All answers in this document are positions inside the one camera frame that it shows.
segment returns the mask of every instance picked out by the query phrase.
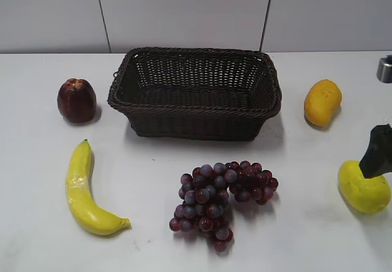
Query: yellow fruit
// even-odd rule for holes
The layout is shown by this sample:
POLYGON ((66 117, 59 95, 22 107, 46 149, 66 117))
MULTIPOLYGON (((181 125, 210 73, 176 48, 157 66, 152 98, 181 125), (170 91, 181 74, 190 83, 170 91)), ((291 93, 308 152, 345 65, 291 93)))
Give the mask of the yellow fruit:
POLYGON ((339 189, 348 203, 362 213, 377 213, 391 200, 391 189, 384 176, 365 179, 358 161, 341 165, 339 189))
POLYGON ((331 80, 321 80, 313 85, 305 98, 305 117, 313 125, 325 126, 341 102, 342 93, 339 87, 331 80))
POLYGON ((68 205, 76 221, 86 230, 109 235, 130 227, 129 219, 99 208, 91 197, 88 179, 91 171, 91 147, 87 140, 73 151, 66 179, 68 205))

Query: apple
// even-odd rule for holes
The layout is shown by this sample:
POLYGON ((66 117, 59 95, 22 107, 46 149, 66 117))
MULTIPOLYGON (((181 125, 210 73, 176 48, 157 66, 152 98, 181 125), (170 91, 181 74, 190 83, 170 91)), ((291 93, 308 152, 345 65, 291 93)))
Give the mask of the apple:
POLYGON ((71 123, 85 123, 96 114, 96 94, 86 80, 68 79, 57 96, 60 114, 71 123))

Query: table surface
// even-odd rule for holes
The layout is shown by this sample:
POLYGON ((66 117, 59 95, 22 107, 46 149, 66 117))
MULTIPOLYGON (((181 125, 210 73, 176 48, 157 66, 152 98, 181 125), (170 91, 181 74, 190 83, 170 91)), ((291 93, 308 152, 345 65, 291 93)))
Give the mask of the table surface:
POLYGON ((374 126, 392 123, 392 85, 375 76, 386 54, 271 54, 282 110, 247 143, 138 137, 106 102, 124 55, 0 55, 0 271, 392 271, 392 206, 358 214, 337 188, 340 165, 362 158, 374 126), (92 84, 100 120, 63 120, 56 97, 68 78, 92 84), (303 101, 324 78, 343 100, 321 131, 305 122, 303 101), (116 236, 84 231, 67 206, 69 159, 85 138, 94 199, 133 223, 116 236), (182 173, 243 159, 260 161, 280 184, 266 206, 232 204, 228 252, 169 230, 182 173))

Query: banana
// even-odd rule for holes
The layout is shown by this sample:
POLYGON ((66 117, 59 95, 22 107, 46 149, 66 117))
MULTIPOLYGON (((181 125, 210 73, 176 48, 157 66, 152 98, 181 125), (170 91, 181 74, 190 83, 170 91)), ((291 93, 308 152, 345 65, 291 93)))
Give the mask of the banana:
POLYGON ((120 218, 99 208, 92 199, 88 183, 91 156, 87 139, 83 140, 72 154, 66 179, 66 194, 72 215, 84 229, 97 235, 109 235, 129 228, 129 219, 120 218))

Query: basket weave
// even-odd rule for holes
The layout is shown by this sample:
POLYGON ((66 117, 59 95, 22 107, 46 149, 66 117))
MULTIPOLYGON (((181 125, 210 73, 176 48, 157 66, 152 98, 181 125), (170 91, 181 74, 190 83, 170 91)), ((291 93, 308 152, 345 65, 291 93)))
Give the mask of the basket weave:
POLYGON ((108 103, 140 136, 253 140, 281 99, 264 53, 136 48, 115 73, 108 103))

